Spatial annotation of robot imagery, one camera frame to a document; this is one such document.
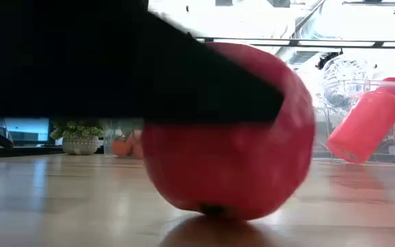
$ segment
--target wooden table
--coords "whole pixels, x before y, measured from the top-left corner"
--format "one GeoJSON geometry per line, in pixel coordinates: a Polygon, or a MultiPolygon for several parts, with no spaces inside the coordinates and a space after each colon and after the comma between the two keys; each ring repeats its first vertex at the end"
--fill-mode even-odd
{"type": "Polygon", "coordinates": [[[167,204],[141,161],[0,158],[0,246],[395,246],[395,165],[314,161],[296,194],[249,224],[167,204]]]}

